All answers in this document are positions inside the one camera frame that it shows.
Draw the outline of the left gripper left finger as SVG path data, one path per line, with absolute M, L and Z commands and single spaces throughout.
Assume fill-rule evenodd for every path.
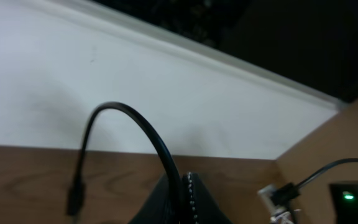
M 179 224 L 169 196 L 168 178 L 163 175 L 129 224 Z

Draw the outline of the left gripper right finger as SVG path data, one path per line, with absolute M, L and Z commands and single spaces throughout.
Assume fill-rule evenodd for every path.
M 185 190 L 183 221 L 186 224 L 232 224 L 220 210 L 214 198 L 197 173 L 182 177 Z

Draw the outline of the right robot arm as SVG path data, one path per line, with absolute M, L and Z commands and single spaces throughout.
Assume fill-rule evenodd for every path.
M 358 224 L 358 181 L 329 184 L 336 224 Z

